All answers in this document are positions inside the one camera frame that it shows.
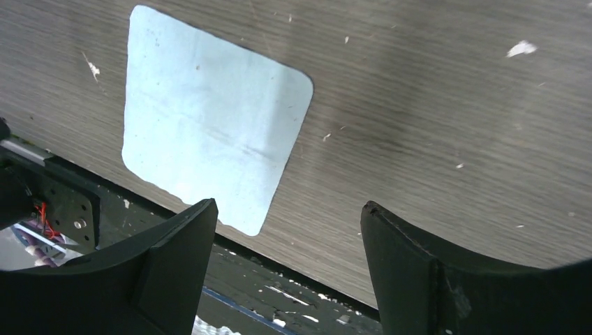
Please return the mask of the light blue cleaning cloth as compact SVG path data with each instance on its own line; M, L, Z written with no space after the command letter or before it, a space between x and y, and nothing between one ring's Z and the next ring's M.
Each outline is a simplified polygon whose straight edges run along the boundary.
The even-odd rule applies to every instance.
M130 15L125 167L219 220L262 229L313 97L303 72L144 5Z

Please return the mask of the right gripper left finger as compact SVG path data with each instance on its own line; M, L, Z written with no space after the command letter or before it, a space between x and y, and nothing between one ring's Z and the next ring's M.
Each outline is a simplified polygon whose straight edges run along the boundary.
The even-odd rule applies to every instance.
M190 334L218 209L202 200L60 267L1 273L2 334Z

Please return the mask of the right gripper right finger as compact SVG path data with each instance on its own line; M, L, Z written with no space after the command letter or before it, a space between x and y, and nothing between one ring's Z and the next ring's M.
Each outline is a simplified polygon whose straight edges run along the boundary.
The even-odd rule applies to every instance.
M376 202L360 219L385 334L590 334L591 261L517 265L453 244Z

